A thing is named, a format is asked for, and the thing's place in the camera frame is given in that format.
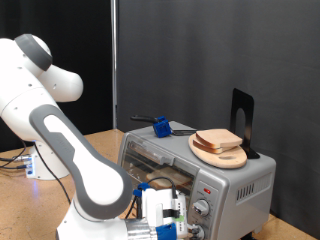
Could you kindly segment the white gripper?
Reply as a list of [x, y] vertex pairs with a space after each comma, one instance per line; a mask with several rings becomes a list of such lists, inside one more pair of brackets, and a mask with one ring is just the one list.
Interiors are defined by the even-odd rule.
[[179, 191], [176, 195], [172, 196], [171, 189], [142, 192], [142, 217], [155, 228], [158, 239], [183, 239], [197, 233], [195, 225], [187, 224], [185, 195]]

